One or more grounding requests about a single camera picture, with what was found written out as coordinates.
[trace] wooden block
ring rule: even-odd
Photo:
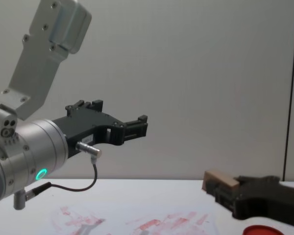
[[[227,175],[219,170],[208,170],[205,171],[204,181],[202,183],[202,189],[206,191],[206,181],[216,180],[224,185],[227,185],[231,189],[237,189],[240,186],[240,183],[233,179],[232,176]]]

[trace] black cable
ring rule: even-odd
[[[54,184],[51,184],[51,187],[60,188],[60,189],[67,190],[67,191],[72,191],[72,192],[83,192],[83,191],[89,190],[92,186],[95,185],[95,183],[97,181],[97,177],[98,177],[98,172],[97,172],[96,165],[93,164],[93,167],[94,167],[94,171],[95,171],[95,178],[94,178],[94,181],[86,188],[74,189],[74,188],[67,188],[67,187],[64,187],[64,186],[61,186],[61,185],[54,185]]]

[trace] table surface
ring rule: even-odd
[[[92,180],[40,180],[26,189],[51,181],[71,188],[83,188]],[[294,182],[284,183],[294,187]],[[37,234],[60,206],[70,206],[87,201],[103,203],[155,202],[156,205],[211,205],[215,213],[216,226],[220,235],[241,235],[244,228],[262,224],[272,226],[286,235],[294,235],[294,227],[266,218],[251,218],[245,221],[233,219],[231,213],[214,202],[212,196],[201,190],[202,181],[189,180],[98,180],[85,192],[68,192],[50,188],[26,203],[22,211],[13,209],[13,196],[0,201],[0,234]]]

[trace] green led ring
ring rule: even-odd
[[[41,178],[43,178],[47,174],[47,172],[48,171],[46,168],[41,169],[36,175],[36,180],[40,180]]]

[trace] red bottle cap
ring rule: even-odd
[[[263,225],[253,225],[244,229],[243,235],[284,235],[277,229]]]

